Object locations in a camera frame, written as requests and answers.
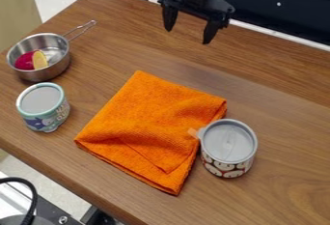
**red object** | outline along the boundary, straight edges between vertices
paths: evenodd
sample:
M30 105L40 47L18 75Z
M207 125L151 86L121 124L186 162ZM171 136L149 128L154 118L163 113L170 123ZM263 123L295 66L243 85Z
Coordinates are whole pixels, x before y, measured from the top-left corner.
M14 63L14 66L20 70L33 70L34 67L32 63L32 57L34 53L34 51L29 51L23 55L20 55Z

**orange towel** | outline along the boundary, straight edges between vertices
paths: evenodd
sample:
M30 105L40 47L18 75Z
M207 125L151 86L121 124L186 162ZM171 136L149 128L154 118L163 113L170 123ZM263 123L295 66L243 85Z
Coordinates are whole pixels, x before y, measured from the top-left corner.
M188 129L222 118L226 110L223 98L136 71L74 141L127 174L178 195L199 146Z

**patterned can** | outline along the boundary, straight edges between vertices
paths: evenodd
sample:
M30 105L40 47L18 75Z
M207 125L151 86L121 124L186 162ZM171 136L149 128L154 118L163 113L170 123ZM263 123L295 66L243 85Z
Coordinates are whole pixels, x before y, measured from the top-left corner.
M258 148L255 132L237 120L219 120L198 132L205 168L218 177L235 178L252 166Z
M43 82L24 90L16 100L16 108L27 127L52 132L69 115L69 103L61 86Z

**measuring cup handle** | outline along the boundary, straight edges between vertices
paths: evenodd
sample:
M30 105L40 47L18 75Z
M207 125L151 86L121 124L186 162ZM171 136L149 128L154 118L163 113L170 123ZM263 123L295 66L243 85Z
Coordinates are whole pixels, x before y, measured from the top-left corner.
M70 42L70 41L76 39L77 37L79 37L80 35L84 34L87 30L89 30L94 25L96 25L96 21L95 20L90 20L89 22L87 22L84 25L80 25L80 26L77 26L76 28L71 29L70 31L66 32L63 36L65 37L65 36L73 33L74 31L76 31L78 29L82 29L82 31L80 33L78 33L77 35L75 35L71 38L67 38L67 40Z

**small pot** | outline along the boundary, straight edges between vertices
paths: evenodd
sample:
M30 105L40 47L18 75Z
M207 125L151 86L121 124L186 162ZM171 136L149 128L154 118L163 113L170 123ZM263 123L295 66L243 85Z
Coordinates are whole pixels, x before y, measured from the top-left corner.
M258 148L255 132L237 120L218 120L198 132L203 165L215 176L235 178L252 166Z
M16 108L27 127L52 132L69 115L69 103L61 86L43 82L25 89L16 100Z
M91 20L85 25L78 26L68 31L63 36L52 33L42 33L29 36L18 42L9 50L7 54L7 63L12 69L14 69L15 73L20 78L28 81L41 82L54 78L69 66L69 42L85 33L95 24L96 22ZM65 38L66 35L77 29L83 30L70 39ZM41 50L44 53L47 58L48 67L38 70L20 70L14 66L14 63L19 56L35 50Z

